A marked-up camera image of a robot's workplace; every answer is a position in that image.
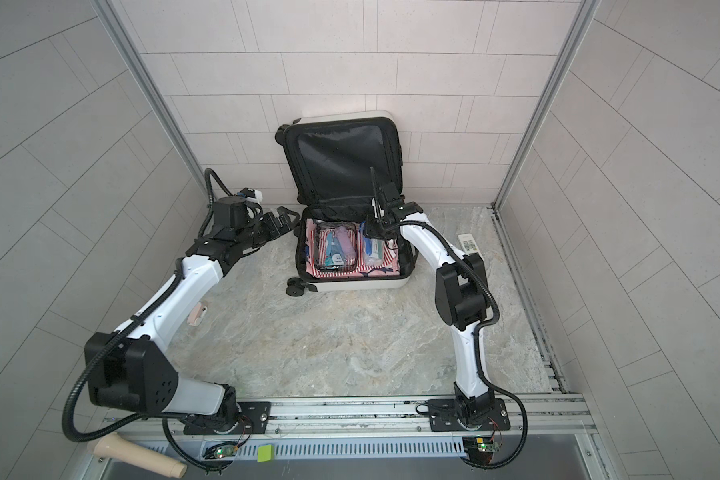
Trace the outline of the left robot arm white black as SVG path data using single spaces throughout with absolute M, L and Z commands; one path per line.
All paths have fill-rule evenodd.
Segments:
M 141 419 L 178 419 L 201 431 L 226 433 L 240 422 L 235 389 L 188 378 L 165 352 L 204 295 L 241 259 L 294 230 L 300 216 L 279 207 L 266 212 L 245 189 L 210 203 L 199 236 L 174 263 L 170 279 L 150 301 L 110 334 L 93 334 L 84 346 L 86 366 L 63 408 L 65 437 L 90 442 Z M 81 432 L 74 413 L 82 393 L 93 404 L 127 417 L 93 432 Z

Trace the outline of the clear black-trimmed toiletry pouch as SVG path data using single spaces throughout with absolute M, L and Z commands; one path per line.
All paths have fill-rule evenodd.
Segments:
M 350 222 L 315 223 L 314 260 L 317 271 L 325 273 L 349 273 L 358 266 L 358 230 Z

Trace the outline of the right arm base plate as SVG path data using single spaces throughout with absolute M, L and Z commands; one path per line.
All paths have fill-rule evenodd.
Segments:
M 433 432 L 508 431 L 511 423 L 503 400 L 428 399 L 416 407 Z

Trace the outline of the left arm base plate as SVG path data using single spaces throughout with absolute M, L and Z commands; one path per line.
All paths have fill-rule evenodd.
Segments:
M 191 415 L 181 423 L 184 435 L 259 435 L 267 429 L 272 403 L 268 401 L 238 402 L 237 412 L 230 418 L 221 414 Z

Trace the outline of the red white striped garment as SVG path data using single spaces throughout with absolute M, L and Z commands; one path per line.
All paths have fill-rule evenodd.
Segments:
M 375 278 L 375 277 L 394 277 L 400 275 L 400 265 L 399 265 L 399 257 L 397 254 L 397 244 L 394 240 L 391 241 L 385 241 L 387 244 L 387 260 L 383 267 L 378 268 L 370 268 L 365 266 L 362 263 L 362 250 L 361 250 L 361 234 L 365 233 L 365 223 L 354 223 L 357 225 L 358 230 L 358 243 L 357 243 L 357 253 L 358 253 L 358 266 L 357 268 L 349 273 L 325 273 L 317 271 L 316 268 L 313 265 L 313 247 L 314 247 L 314 240 L 313 240 L 313 234 L 314 234 L 314 228 L 315 223 L 321 221 L 321 220 L 313 220 L 308 219 L 306 222 L 306 240 L 305 240 L 305 252 L 306 252 L 306 270 L 307 273 L 318 278 L 318 279 L 329 279 L 329 280 L 338 280 L 338 279 L 365 279 L 365 278 Z

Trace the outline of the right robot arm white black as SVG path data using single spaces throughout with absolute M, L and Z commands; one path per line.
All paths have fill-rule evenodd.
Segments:
M 410 243 L 435 271 L 435 307 L 449 327 L 456 356 L 455 410 L 467 428 L 498 423 L 498 394 L 519 407 L 527 423 L 527 410 L 517 395 L 491 382 L 484 368 L 482 330 L 500 320 L 498 303 L 488 288 L 485 265 L 478 253 L 467 254 L 453 246 L 429 221 L 423 209 L 407 202 L 393 183 L 373 189 L 373 238 Z

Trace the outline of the black and white suitcase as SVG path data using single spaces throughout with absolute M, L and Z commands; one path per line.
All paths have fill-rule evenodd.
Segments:
M 403 187 L 400 136 L 383 111 L 301 118 L 281 125 L 275 133 L 303 205 L 295 252 L 296 276 L 287 282 L 289 296 L 307 291 L 395 289 L 415 270 L 418 253 L 406 240 L 397 244 L 400 275 L 365 279 L 318 279 L 306 270 L 306 222 L 362 223 L 372 215 L 372 183 Z

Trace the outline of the blue lidded cup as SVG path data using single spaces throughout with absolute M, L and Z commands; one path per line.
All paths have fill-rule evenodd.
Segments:
M 387 260 L 387 244 L 384 240 L 361 234 L 362 263 L 370 268 L 383 267 Z

